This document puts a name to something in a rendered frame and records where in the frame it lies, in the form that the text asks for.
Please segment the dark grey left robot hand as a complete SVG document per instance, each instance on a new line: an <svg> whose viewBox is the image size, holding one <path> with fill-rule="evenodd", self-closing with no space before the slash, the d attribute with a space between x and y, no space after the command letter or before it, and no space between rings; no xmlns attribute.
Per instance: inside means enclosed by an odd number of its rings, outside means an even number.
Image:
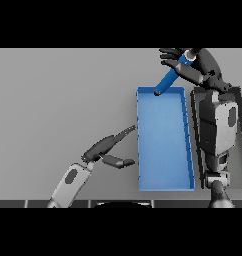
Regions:
<svg viewBox="0 0 242 256"><path fill-rule="evenodd" d="M135 163L133 159L121 159L109 155L109 152L118 142L123 140L130 132L134 131L135 129L136 126L133 125L121 131L117 135L109 135L107 137L104 137L103 139L95 143L91 148L89 148L81 156L81 160L86 164L102 160L104 164L115 167L117 169L122 169L124 167L133 165Z"/></svg>

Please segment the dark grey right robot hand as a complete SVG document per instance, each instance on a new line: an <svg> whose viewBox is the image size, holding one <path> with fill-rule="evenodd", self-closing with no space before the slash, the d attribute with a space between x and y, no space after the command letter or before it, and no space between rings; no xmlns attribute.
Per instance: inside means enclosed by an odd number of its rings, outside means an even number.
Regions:
<svg viewBox="0 0 242 256"><path fill-rule="evenodd" d="M160 48L161 64L186 81L220 94L232 85L225 82L219 64L206 48Z"/></svg>

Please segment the blue pipe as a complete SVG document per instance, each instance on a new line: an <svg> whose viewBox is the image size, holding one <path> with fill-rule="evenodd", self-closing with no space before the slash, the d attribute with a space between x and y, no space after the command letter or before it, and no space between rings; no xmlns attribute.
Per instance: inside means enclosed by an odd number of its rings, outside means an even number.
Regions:
<svg viewBox="0 0 242 256"><path fill-rule="evenodd" d="M186 78L188 81L200 85L203 82L203 75L191 67L200 51L200 48L191 48L185 50L178 60L168 60L166 65L170 67L170 70L156 86L154 95L163 94L178 77Z"/></svg>

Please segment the blue bin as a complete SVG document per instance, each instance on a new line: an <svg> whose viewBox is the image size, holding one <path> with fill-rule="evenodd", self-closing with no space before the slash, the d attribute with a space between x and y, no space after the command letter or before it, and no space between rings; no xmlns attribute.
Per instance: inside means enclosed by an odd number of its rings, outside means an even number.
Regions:
<svg viewBox="0 0 242 256"><path fill-rule="evenodd" d="M137 154L139 191L193 191L195 178L184 87L160 96L138 87Z"/></svg>

